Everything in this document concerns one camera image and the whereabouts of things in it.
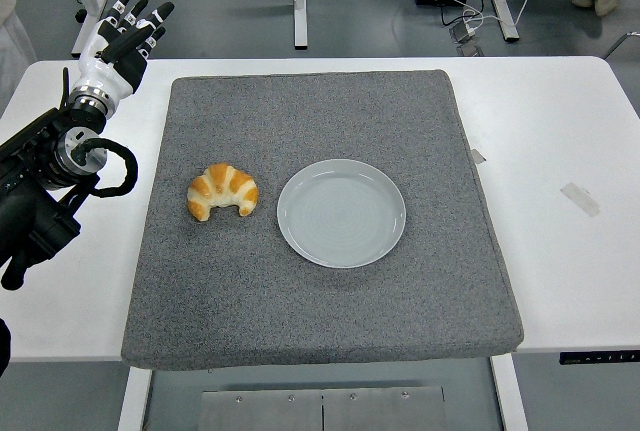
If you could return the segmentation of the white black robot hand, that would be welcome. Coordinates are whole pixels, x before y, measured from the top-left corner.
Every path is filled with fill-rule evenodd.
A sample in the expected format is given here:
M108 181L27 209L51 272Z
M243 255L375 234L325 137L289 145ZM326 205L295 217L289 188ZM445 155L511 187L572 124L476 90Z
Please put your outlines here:
M130 1L116 0L92 30L79 58L80 79L75 87L97 88L114 101L139 88L175 5L165 2L145 13L148 0Z

